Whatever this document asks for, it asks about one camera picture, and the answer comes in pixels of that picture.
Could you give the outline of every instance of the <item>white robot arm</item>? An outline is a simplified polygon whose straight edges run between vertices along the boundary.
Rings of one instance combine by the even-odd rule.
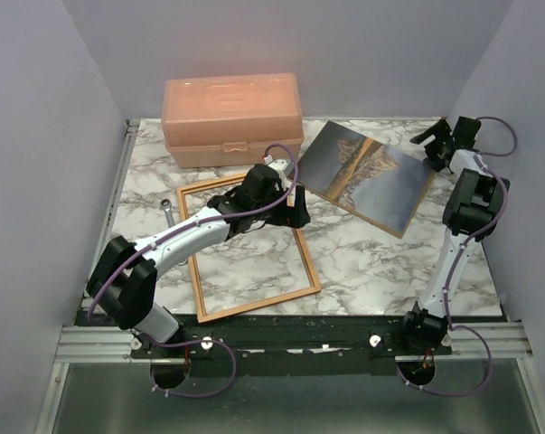
[[[269,156],[264,162],[250,169],[240,186],[212,197],[206,207],[185,222],[135,242],[119,236],[108,243],[87,291],[94,299],[99,297],[99,305],[119,328],[136,329],[159,343],[175,339],[180,328],[177,319],[154,302],[155,283],[168,270],[206,247],[249,230],[254,222],[291,228],[302,228],[310,222],[304,187],[296,187],[293,206],[283,199],[292,162]],[[268,206],[278,201],[281,203]],[[136,259],[126,273],[120,267],[132,257]],[[101,289],[116,273],[101,296]]]
[[[437,265],[427,290],[403,320],[407,340],[418,347],[436,348],[446,335],[447,307],[455,298],[467,262],[481,240],[493,232],[502,209],[504,192],[500,183],[509,188],[507,180],[489,175],[482,156],[473,150],[480,126],[477,119],[459,118],[451,132],[442,119],[411,140],[419,144],[435,136],[425,146],[426,163],[436,171],[448,167],[459,175],[443,213],[445,240]]]
[[[486,176],[485,172],[483,172],[475,162],[475,154],[475,151],[465,149],[455,151],[451,163],[449,164],[449,169],[459,176],[465,169]],[[435,266],[431,280],[428,282],[427,290],[418,300],[418,305],[421,308],[426,309],[432,316],[442,318],[446,315],[445,305],[443,303],[443,289],[445,288],[450,269],[455,268],[447,289],[449,304],[452,303],[453,298],[455,297],[456,288],[461,281],[461,277],[463,277],[463,272],[465,271],[469,259],[479,247],[479,244],[481,244],[478,240],[470,240],[465,245],[464,242],[469,236],[469,233],[469,231],[459,231],[457,234],[454,234],[454,230],[451,230],[448,227],[445,229],[445,240],[438,257],[437,265]],[[463,250],[463,253],[459,256],[458,262],[455,264],[460,250]]]

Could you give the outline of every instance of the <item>marble table surface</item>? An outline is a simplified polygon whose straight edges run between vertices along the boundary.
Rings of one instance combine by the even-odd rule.
[[[409,139],[434,123],[433,119],[337,120],[416,158],[425,156]],[[301,155],[325,121],[305,120]],[[164,230],[162,199],[174,205],[180,220],[176,189],[198,181],[245,173],[249,166],[180,169],[164,148],[159,120],[142,120],[112,232],[128,240]],[[318,272],[318,294],[265,307],[270,315],[403,315],[424,291],[437,262],[444,229],[441,216],[456,177],[437,174],[405,235],[398,239],[306,193],[312,222],[303,229]],[[217,191],[188,198],[191,212]],[[266,227],[238,236],[197,255],[202,291],[209,313],[272,297],[308,286],[292,232]],[[179,266],[162,276],[155,300],[171,312],[195,313],[190,270]],[[499,299],[482,249],[471,258],[456,293],[452,313],[458,316],[499,316]]]

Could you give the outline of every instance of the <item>purple cable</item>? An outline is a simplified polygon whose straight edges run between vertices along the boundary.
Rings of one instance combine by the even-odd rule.
[[[499,212],[497,214],[495,214],[494,218],[489,223],[487,223],[483,228],[471,233],[465,239],[465,241],[463,241],[463,246],[466,246],[471,240],[473,240],[477,236],[481,235],[482,233],[484,233],[486,231],[489,231],[493,226],[495,226],[495,224],[497,224],[497,222],[503,217],[503,213],[505,212],[505,209],[507,208],[507,203],[509,201],[509,194],[507,192],[507,186],[503,182],[503,179],[501,179],[501,177],[497,173],[495,173],[494,171],[489,169],[487,166],[485,166],[481,162],[481,160],[479,159],[479,156],[510,156],[513,152],[515,152],[515,150],[517,149],[517,146],[518,146],[517,134],[515,134],[515,131],[513,130],[512,126],[509,125],[504,120],[499,119],[499,118],[489,117],[489,116],[485,116],[485,117],[477,118],[477,119],[479,119],[479,120],[480,119],[494,119],[494,120],[498,120],[498,121],[502,122],[512,132],[512,135],[513,135],[513,149],[510,152],[505,153],[505,154],[479,152],[477,155],[475,155],[473,157],[473,159],[476,162],[477,166],[483,172],[491,175],[497,181],[499,187],[501,188],[501,190],[503,192],[503,204],[501,205],[501,209],[499,210]],[[468,332],[471,332],[472,334],[477,336],[479,338],[479,340],[481,341],[481,343],[483,344],[483,346],[485,348],[485,351],[487,352],[487,362],[489,363],[489,367],[487,369],[487,374],[485,375],[484,380],[481,382],[481,384],[479,384],[477,387],[475,387],[471,391],[467,391],[467,392],[443,392],[443,391],[438,391],[438,390],[435,390],[435,389],[429,389],[429,388],[423,387],[423,386],[418,386],[418,385],[410,382],[409,380],[407,380],[407,377],[405,377],[405,375],[402,373],[400,368],[397,366],[397,373],[399,374],[402,381],[405,382],[405,384],[408,387],[412,387],[413,389],[416,389],[418,391],[430,393],[430,394],[437,395],[437,396],[444,396],[444,397],[447,397],[447,398],[461,398],[461,397],[470,396],[470,395],[473,395],[475,393],[478,393],[478,392],[482,391],[487,386],[487,384],[489,384],[489,381],[491,381],[491,378],[493,377],[493,356],[491,354],[491,349],[489,348],[489,344],[479,334],[479,332],[477,332],[473,328],[471,328],[471,327],[469,327],[467,325],[454,325],[453,324],[453,319],[451,318],[451,313],[449,311],[448,290],[449,290],[449,287],[450,287],[450,284],[451,284],[451,279],[453,278],[453,275],[455,274],[456,266],[457,266],[459,260],[461,259],[461,256],[463,256],[463,251],[464,251],[464,249],[460,249],[459,252],[456,254],[455,260],[453,261],[453,264],[451,264],[451,268],[449,269],[449,272],[446,275],[445,287],[443,288],[445,290],[443,292],[443,304],[445,305],[446,321],[448,323],[449,330],[451,330],[451,331],[466,330]]]
[[[481,152],[481,155],[482,156],[511,156],[513,155],[513,153],[517,150],[517,146],[519,145],[519,138],[517,138],[517,133],[515,132],[515,129],[512,127],[512,125],[506,120],[503,120],[501,118],[496,118],[495,116],[481,116],[480,118],[477,118],[477,120],[484,120],[484,119],[496,120],[497,122],[501,122],[503,125],[505,125],[507,129],[509,129],[509,131],[511,132],[511,135],[513,136],[513,148],[511,151],[506,152],[505,154],[498,154],[496,152],[484,151],[484,152]]]
[[[218,220],[223,220],[223,219],[236,219],[236,218],[239,218],[239,217],[248,217],[250,215],[254,215],[254,214],[258,214],[258,213],[261,213],[261,212],[266,212],[268,210],[271,210],[275,206],[277,206],[277,205],[279,205],[279,204],[281,204],[282,202],[285,201],[285,199],[293,192],[293,190],[296,187],[296,180],[298,179],[298,162],[296,161],[296,157],[294,156],[294,154],[292,153],[290,148],[285,146],[285,145],[282,145],[280,143],[275,143],[275,144],[272,144],[269,147],[267,147],[266,150],[264,151],[264,156],[267,156],[268,151],[273,147],[281,147],[282,149],[284,149],[290,155],[290,159],[292,160],[292,162],[294,164],[294,177],[293,177],[293,180],[292,180],[292,184],[288,187],[288,190],[286,190],[286,192],[282,195],[282,197],[275,200],[273,203],[270,203],[270,204],[268,204],[266,206],[263,206],[262,208],[258,208],[257,210],[245,211],[245,212],[236,212],[234,214],[226,214],[226,215],[215,215],[213,217],[206,217],[205,219],[199,220],[197,222],[197,224],[216,222]],[[196,226],[196,222],[191,222],[189,224],[186,224],[184,226],[181,226],[181,227],[175,229],[174,231],[168,232],[163,237],[158,238],[157,241],[155,242],[155,245],[159,246],[159,245],[163,244],[164,242],[172,239],[178,233],[182,233],[183,231],[187,231],[188,229],[191,229],[194,226]],[[117,278],[117,276],[119,276],[127,267],[129,267],[129,264],[131,264],[134,260],[136,260],[140,256],[144,255],[145,253],[149,252],[153,247],[154,246],[152,244],[148,244],[143,249],[137,251],[136,253],[131,255],[129,258],[127,258],[125,260],[125,262],[123,264],[121,264],[119,267],[117,267],[117,269],[113,272],[113,274],[111,276],[109,276],[108,280],[106,280],[106,282],[103,284],[101,289],[98,291],[96,296],[93,298],[93,301],[91,302],[91,305],[89,306],[89,309],[88,309],[88,320],[89,321],[93,319],[93,311],[95,310],[96,306],[99,304],[99,301],[103,298],[104,294],[106,293],[108,288],[111,286],[113,281]]]
[[[159,390],[160,392],[167,393],[169,395],[182,396],[184,398],[210,398],[212,396],[216,396],[217,394],[224,392],[226,389],[228,389],[232,385],[232,383],[236,379],[236,369],[237,369],[236,357],[234,356],[234,352],[232,351],[232,349],[229,346],[227,346],[225,343],[223,343],[222,341],[218,341],[215,339],[212,339],[210,341],[208,340],[204,341],[204,340],[198,339],[195,341],[181,342],[179,344],[163,344],[161,342],[157,342],[156,340],[152,339],[150,336],[148,336],[147,338],[150,340],[150,342],[152,342],[152,344],[161,346],[163,348],[181,348],[183,346],[188,346],[188,345],[213,343],[224,348],[228,352],[228,354],[230,355],[230,359],[232,360],[232,372],[230,373],[230,377],[228,377],[228,380],[223,386],[221,386],[219,389],[216,389],[213,392],[189,393],[189,392],[178,392],[178,391],[175,391],[174,389],[162,389],[155,382],[154,370],[152,370],[152,372],[150,373],[150,380],[152,381],[152,384],[154,385],[154,389],[152,390],[152,392],[154,390]]]

